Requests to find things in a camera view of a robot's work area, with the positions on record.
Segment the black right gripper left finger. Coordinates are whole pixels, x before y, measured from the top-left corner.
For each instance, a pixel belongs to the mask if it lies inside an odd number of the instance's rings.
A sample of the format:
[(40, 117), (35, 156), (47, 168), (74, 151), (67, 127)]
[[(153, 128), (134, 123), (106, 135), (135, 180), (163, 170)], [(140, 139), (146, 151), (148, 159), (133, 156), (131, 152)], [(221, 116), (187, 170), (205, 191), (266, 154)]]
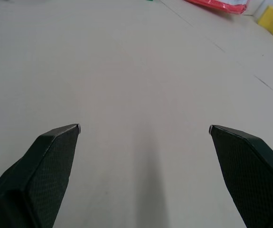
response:
[(51, 228), (65, 195), (80, 124), (40, 135), (0, 176), (0, 228)]

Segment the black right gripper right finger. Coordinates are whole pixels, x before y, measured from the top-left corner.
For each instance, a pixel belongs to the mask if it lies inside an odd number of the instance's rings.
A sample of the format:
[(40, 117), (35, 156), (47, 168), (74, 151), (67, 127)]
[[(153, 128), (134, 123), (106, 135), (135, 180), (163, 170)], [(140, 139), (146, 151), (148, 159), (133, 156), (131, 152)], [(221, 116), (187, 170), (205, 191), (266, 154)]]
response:
[(273, 150), (259, 137), (211, 125), (228, 192), (248, 228), (273, 228)]

